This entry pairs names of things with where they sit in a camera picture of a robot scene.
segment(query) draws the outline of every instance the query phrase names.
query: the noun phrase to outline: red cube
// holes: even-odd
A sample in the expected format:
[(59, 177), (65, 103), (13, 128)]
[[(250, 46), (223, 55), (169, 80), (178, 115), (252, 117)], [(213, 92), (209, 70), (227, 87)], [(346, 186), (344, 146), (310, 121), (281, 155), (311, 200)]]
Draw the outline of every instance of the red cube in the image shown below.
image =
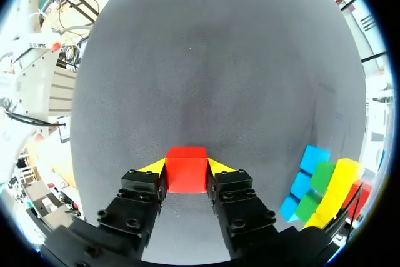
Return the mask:
[[(342, 205), (342, 208), (345, 208), (349, 204), (351, 198), (353, 198), (354, 194), (356, 194), (361, 183), (362, 183), (362, 181), (356, 181), (353, 184), (353, 186), (350, 189), (349, 194), (347, 195), (346, 200), (344, 201), (344, 203)], [(366, 183), (363, 183), (362, 185), (363, 185), (363, 187), (361, 190), (360, 200), (358, 202), (358, 207), (357, 207), (356, 214), (354, 215), (354, 219), (357, 219), (357, 217), (360, 215), (360, 212), (361, 212), (362, 208), (364, 207), (364, 205), (366, 204), (368, 197), (371, 194), (371, 190), (372, 190), (372, 187), (370, 185), (368, 185)], [(354, 210), (356, 209), (356, 204), (357, 204), (357, 199), (355, 199), (353, 201), (352, 205), (350, 205), (349, 214), (348, 214), (348, 218), (350, 218), (350, 219), (352, 218), (352, 216), (354, 214)]]
[(172, 147), (165, 157), (170, 193), (205, 193), (208, 158), (205, 147)]

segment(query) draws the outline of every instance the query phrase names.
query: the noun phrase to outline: screw head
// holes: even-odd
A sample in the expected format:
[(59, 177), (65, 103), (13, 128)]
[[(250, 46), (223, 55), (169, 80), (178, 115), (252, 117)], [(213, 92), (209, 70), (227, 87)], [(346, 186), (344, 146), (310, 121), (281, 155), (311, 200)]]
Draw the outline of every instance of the screw head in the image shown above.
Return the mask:
[(231, 198), (233, 198), (233, 194), (232, 194), (231, 192), (225, 192), (225, 193), (222, 195), (222, 198), (224, 198), (224, 199), (231, 199)]
[(86, 262), (77, 262), (75, 263), (75, 267), (90, 267), (90, 265)]
[(238, 228), (244, 228), (245, 222), (242, 219), (236, 219), (232, 222), (231, 228), (233, 229), (238, 229)]
[(273, 219), (275, 217), (275, 212), (274, 211), (268, 211), (267, 212), (267, 218)]
[(146, 193), (141, 193), (139, 197), (143, 201), (149, 201), (149, 199), (150, 199), (149, 195)]
[(107, 211), (105, 209), (101, 209), (100, 211), (97, 212), (97, 216), (102, 219), (105, 218), (107, 216)]
[(246, 190), (246, 194), (247, 194), (247, 195), (256, 195), (256, 192), (255, 192), (254, 189), (247, 189), (247, 190)]
[(93, 247), (93, 246), (86, 246), (84, 248), (84, 252), (86, 255), (92, 257), (92, 258), (97, 258), (100, 255), (100, 249), (97, 247)]
[(124, 189), (124, 188), (123, 188), (123, 189), (119, 189), (119, 190), (118, 190), (118, 195), (119, 195), (119, 196), (125, 195), (126, 193), (127, 193), (127, 189)]
[(126, 226), (130, 228), (137, 228), (139, 226), (139, 221), (135, 218), (131, 218), (126, 222)]

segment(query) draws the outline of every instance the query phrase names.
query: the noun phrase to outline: cyan block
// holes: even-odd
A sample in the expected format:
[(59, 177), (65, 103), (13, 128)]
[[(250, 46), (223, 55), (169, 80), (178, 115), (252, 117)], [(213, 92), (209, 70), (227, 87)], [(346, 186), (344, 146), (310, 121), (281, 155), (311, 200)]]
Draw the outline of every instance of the cyan block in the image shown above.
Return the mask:
[(331, 152), (328, 150), (319, 149), (315, 146), (307, 145), (302, 156), (300, 169), (314, 175), (318, 163), (328, 162), (331, 157)]
[(281, 206), (281, 215), (287, 222), (292, 222), (298, 220), (299, 218), (294, 214), (298, 205), (300, 203), (300, 199), (297, 199), (293, 195), (289, 195)]
[(311, 189), (311, 177), (302, 171), (298, 172), (294, 179), (290, 193), (295, 195), (298, 199), (302, 199), (304, 195)]

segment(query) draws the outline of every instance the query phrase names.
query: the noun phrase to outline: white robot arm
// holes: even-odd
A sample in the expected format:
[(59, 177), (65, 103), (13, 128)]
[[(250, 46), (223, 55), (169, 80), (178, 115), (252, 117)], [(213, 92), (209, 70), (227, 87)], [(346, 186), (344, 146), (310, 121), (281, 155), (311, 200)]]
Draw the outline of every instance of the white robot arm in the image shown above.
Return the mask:
[(48, 134), (48, 124), (27, 124), (12, 119), (13, 114), (44, 122), (50, 116), (70, 115), (76, 78), (76, 73), (56, 66), (60, 34), (41, 31), (38, 0), (16, 0), (14, 5), (17, 39), (0, 55), (12, 57), (11, 72), (0, 71), (0, 99), (8, 102), (7, 108), (0, 103), (0, 184), (11, 179), (28, 140), (37, 133)]

